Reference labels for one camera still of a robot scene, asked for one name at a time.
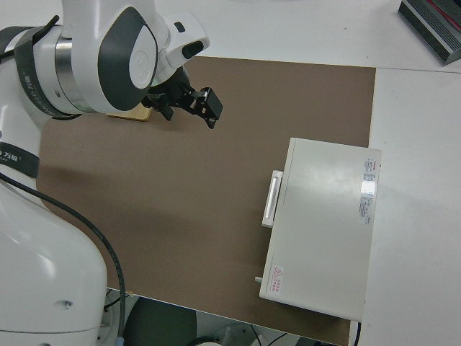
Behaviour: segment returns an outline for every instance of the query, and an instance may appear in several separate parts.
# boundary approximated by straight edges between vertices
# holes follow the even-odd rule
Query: white box
[[[361,321],[379,150],[292,138],[259,295]]]

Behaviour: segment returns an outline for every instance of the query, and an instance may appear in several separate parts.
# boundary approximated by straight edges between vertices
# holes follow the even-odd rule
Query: white table
[[[378,68],[370,147],[382,149],[382,169],[360,345],[458,345],[461,61],[442,67],[398,0],[156,3],[199,17],[212,41],[205,56]],[[59,0],[11,1],[0,26],[54,14]]]

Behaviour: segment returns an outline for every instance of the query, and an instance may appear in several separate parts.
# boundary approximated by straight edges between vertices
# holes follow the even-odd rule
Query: warning triangle symbol
[[[274,268],[274,278],[276,278],[277,276],[280,276],[282,274],[283,274],[283,272],[278,267]]]

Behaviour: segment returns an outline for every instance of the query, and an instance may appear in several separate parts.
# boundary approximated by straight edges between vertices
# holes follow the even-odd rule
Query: box handle
[[[262,218],[262,226],[272,228],[274,225],[275,209],[279,199],[280,185],[282,184],[282,171],[273,171],[269,193],[267,194],[266,208]]]

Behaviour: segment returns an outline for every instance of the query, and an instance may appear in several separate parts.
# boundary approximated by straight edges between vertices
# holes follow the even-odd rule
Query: black strap
[[[36,178],[39,163],[40,159],[29,151],[9,143],[0,142],[0,164],[16,169],[31,178]]]
[[[14,47],[17,73],[22,88],[30,101],[42,112],[51,117],[69,117],[71,115],[62,113],[55,109],[48,101],[40,87],[34,60],[34,39],[36,35],[42,35],[46,27],[34,27],[27,31]]]
[[[31,27],[7,27],[0,31],[0,63],[2,59],[13,56],[14,51],[9,50],[5,52],[8,44],[15,38],[18,34],[24,30],[30,29]]]

